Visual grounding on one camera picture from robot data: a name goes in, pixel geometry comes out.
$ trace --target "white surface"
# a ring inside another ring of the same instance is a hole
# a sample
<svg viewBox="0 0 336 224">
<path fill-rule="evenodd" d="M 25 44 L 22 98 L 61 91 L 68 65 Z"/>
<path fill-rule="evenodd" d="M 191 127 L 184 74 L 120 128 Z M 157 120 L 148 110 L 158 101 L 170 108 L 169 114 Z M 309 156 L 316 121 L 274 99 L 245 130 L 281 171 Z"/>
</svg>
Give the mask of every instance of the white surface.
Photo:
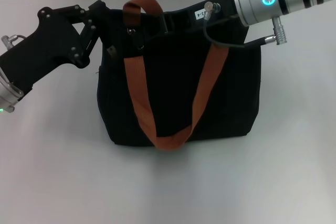
<svg viewBox="0 0 336 224">
<path fill-rule="evenodd" d="M 94 1 L 0 0 L 0 34 L 29 35 L 44 6 Z M 202 0 L 158 1 L 174 10 Z M 283 18 L 289 42 L 262 49 L 260 112 L 246 137 L 172 153 L 109 140 L 97 43 L 88 68 L 61 66 L 0 115 L 0 223 L 335 224 L 335 11 L 329 2 Z M 255 25 L 248 39 L 271 31 Z"/>
</svg>

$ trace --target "orange strap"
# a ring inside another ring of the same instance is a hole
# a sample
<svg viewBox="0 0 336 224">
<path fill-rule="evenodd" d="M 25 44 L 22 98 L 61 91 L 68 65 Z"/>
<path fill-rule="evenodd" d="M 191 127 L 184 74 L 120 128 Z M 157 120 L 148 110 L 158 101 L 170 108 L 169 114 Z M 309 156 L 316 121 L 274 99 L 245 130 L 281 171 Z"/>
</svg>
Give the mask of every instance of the orange strap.
<svg viewBox="0 0 336 224">
<path fill-rule="evenodd" d="M 140 26 L 141 8 L 147 14 L 156 17 L 163 14 L 163 10 L 156 0 L 131 0 L 122 9 L 124 24 L 126 26 Z"/>
<path fill-rule="evenodd" d="M 136 0 L 136 2 L 143 3 L 146 1 Z M 146 7 L 148 7 L 148 5 L 149 3 L 146 2 L 145 5 L 141 7 L 145 9 Z M 150 11 L 152 12 L 154 9 L 158 11 L 155 6 L 153 8 L 150 8 Z M 136 18 L 134 19 L 134 22 L 126 24 L 135 24 L 137 22 L 140 22 L 140 19 Z M 142 131 L 155 145 L 155 147 L 162 150 L 174 150 L 182 147 L 184 143 L 188 140 L 188 138 L 193 133 L 195 126 L 197 125 L 201 116 L 204 113 L 211 91 L 218 79 L 219 74 L 222 71 L 227 56 L 228 48 L 211 45 L 204 63 L 203 71 L 200 76 L 196 95 L 193 102 L 192 125 L 177 132 L 175 135 L 168 137 L 157 137 L 156 135 L 154 115 L 148 96 L 146 71 L 143 56 L 124 59 L 128 88 L 135 114 L 138 118 L 138 122 Z"/>
</svg>

